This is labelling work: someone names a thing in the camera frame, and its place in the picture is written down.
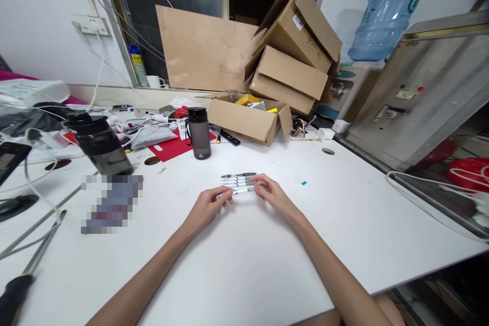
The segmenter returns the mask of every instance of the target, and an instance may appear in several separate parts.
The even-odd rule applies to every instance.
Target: forearm
[[[180,227],[164,246],[87,323],[135,325],[156,289],[194,234]]]
[[[374,299],[336,257],[306,217],[290,219],[314,262],[328,294],[348,326],[391,325]]]

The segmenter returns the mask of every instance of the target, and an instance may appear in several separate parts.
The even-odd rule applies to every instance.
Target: screwdriver handle
[[[14,325],[34,277],[22,274],[11,280],[0,297],[0,326]]]

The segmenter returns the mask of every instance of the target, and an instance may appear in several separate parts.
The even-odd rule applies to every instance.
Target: white mug
[[[147,75],[146,79],[148,80],[150,88],[160,89],[162,87],[159,83],[160,80],[163,82],[163,85],[165,85],[165,81],[157,75]]]

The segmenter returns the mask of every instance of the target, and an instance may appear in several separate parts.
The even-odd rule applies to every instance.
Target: water bottle
[[[348,56],[354,61],[379,61],[389,57],[408,29],[418,3],[419,0],[368,0]]]
[[[194,157],[204,160],[210,157],[210,136],[207,110],[204,107],[189,107],[187,109],[188,127]]]
[[[106,119],[107,116],[92,117],[74,111],[68,113],[65,124],[101,175],[130,175],[134,167]]]

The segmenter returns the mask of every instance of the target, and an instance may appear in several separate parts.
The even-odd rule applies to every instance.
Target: black water bottle
[[[194,157],[200,160],[210,157],[210,136],[209,121],[207,120],[207,110],[204,107],[189,107],[188,129],[191,143],[194,149]]]
[[[75,111],[68,113],[65,125],[101,175],[130,175],[134,167],[106,119]]]

